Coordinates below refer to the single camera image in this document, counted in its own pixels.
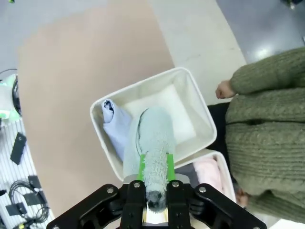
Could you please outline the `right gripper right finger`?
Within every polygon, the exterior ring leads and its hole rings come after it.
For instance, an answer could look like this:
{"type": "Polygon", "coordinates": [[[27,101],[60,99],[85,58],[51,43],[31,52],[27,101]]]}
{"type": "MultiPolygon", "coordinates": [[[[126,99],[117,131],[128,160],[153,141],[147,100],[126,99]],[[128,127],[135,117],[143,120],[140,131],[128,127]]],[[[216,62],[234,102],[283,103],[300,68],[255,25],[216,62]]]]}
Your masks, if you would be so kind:
{"type": "Polygon", "coordinates": [[[209,229],[265,229],[267,226],[209,184],[193,188],[176,179],[173,155],[167,155],[168,225],[170,229],[194,229],[201,222],[209,229]]]}

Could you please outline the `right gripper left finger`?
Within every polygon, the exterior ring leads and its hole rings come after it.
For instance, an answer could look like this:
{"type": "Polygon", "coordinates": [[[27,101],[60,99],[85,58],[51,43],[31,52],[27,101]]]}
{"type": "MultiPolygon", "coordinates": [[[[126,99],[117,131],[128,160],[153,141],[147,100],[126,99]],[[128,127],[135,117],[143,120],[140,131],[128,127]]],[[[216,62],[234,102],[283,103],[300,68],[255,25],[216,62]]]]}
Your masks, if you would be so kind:
{"type": "Polygon", "coordinates": [[[140,157],[139,174],[120,188],[106,184],[51,221],[48,229],[104,229],[121,219],[119,229],[142,228],[145,185],[142,181],[144,158],[140,157]]]}

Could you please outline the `person's left hand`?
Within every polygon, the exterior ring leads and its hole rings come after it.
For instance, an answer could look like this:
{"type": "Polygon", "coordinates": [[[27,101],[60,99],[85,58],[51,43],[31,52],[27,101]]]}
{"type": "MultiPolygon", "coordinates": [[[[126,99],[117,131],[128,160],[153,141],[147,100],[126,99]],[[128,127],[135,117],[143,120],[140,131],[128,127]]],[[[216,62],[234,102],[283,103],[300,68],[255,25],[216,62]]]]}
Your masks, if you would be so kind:
{"type": "Polygon", "coordinates": [[[234,185],[234,191],[237,204],[246,209],[250,195],[244,192],[238,185],[234,185]]]}

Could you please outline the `person's right hand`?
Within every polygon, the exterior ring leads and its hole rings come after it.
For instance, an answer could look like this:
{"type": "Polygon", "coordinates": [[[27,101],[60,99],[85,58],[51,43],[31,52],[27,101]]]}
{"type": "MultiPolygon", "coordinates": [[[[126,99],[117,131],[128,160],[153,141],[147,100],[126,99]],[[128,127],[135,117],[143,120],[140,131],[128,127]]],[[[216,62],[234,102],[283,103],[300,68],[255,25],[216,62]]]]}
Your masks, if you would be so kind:
{"type": "Polygon", "coordinates": [[[217,99],[229,99],[229,98],[233,98],[234,96],[236,96],[237,93],[231,87],[230,80],[225,80],[225,81],[221,81],[218,84],[218,86],[215,90],[215,95],[216,95],[217,99]]]}

